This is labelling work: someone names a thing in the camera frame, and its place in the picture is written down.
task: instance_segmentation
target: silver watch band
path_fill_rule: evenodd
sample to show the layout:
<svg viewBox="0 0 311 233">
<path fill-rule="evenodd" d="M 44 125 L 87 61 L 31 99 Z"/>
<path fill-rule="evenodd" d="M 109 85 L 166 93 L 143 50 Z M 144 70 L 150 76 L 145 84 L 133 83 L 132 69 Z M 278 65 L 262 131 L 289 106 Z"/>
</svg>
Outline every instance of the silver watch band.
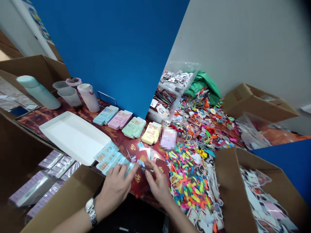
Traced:
<svg viewBox="0 0 311 233">
<path fill-rule="evenodd" d="M 92 228 L 94 228 L 97 225 L 97 217 L 96 212 L 94 210 L 94 205 L 92 206 L 92 208 L 90 208 L 90 210 L 87 213 L 91 218 Z"/>
</svg>

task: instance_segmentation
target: white wall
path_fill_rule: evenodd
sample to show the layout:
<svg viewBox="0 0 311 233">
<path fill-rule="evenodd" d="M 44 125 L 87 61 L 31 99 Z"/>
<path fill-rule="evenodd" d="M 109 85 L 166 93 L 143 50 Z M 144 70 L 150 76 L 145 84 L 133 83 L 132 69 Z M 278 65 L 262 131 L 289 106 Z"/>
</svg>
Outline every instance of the white wall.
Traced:
<svg viewBox="0 0 311 233">
<path fill-rule="evenodd" d="M 47 56 L 11 0 L 0 1 L 0 28 L 25 57 Z"/>
<path fill-rule="evenodd" d="M 310 24 L 295 0 L 191 0 L 169 61 L 202 63 L 224 95 L 245 82 L 311 104 Z M 311 134 L 311 115 L 283 123 Z"/>
</svg>

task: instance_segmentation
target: water bottle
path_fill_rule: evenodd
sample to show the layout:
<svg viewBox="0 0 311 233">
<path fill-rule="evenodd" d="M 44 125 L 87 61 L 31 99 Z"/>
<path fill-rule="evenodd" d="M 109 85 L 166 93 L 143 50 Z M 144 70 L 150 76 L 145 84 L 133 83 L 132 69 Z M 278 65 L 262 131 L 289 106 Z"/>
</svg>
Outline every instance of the water bottle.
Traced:
<svg viewBox="0 0 311 233">
<path fill-rule="evenodd" d="M 98 112 L 100 110 L 100 106 L 97 101 L 92 85 L 85 83 L 80 84 L 77 89 L 81 94 L 81 97 L 84 100 L 89 111 Z"/>
<path fill-rule="evenodd" d="M 38 100 L 44 107 L 50 110 L 58 109 L 61 103 L 48 91 L 43 85 L 41 85 L 34 77 L 24 75 L 16 79 L 21 85 L 23 85 L 36 100 Z"/>
</svg>

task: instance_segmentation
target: white tray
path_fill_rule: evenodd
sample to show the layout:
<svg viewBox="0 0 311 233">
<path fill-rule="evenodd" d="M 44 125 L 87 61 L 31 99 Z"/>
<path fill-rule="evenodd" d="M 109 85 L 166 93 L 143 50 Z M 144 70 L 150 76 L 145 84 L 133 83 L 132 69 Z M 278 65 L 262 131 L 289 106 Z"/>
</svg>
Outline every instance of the white tray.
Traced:
<svg viewBox="0 0 311 233">
<path fill-rule="evenodd" d="M 95 126 L 68 111 L 39 126 L 39 129 L 62 151 L 86 166 L 91 166 L 95 155 L 111 141 Z"/>
</svg>

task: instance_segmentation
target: blue partition wall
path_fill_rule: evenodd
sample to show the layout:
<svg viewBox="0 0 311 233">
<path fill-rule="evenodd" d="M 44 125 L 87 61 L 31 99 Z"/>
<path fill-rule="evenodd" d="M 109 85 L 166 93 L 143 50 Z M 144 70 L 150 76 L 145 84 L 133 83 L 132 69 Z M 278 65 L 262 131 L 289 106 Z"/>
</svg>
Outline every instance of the blue partition wall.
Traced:
<svg viewBox="0 0 311 233">
<path fill-rule="evenodd" d="M 32 0 L 73 77 L 145 118 L 189 0 Z"/>
<path fill-rule="evenodd" d="M 311 206 L 311 139 L 251 152 L 283 169 L 306 203 Z"/>
</svg>

